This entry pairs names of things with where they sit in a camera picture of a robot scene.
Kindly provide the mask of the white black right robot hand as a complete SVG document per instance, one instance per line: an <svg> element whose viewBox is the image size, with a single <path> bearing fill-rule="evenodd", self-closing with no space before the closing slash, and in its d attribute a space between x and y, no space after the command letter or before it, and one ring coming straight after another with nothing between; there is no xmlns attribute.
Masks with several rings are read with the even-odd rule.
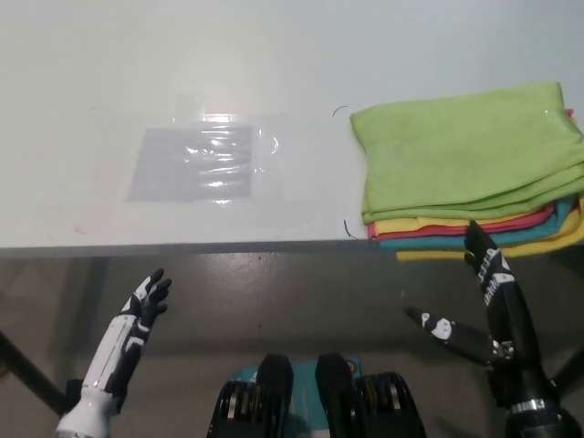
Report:
<svg viewBox="0 0 584 438"><path fill-rule="evenodd" d="M475 221L466 227L464 248L485 305L488 331L418 308L406 307L405 314L439 344L483 366L497 406L520 411L559 403L543 370L522 289L502 250Z"/></svg>

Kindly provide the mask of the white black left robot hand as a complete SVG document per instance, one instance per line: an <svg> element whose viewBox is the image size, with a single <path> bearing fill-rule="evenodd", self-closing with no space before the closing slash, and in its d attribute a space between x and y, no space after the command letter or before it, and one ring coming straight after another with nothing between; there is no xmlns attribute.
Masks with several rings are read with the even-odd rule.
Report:
<svg viewBox="0 0 584 438"><path fill-rule="evenodd" d="M119 405L123 404L153 325L167 309L165 299L171 284L160 268L134 290L104 333L83 380L83 388L103 391Z"/></svg>

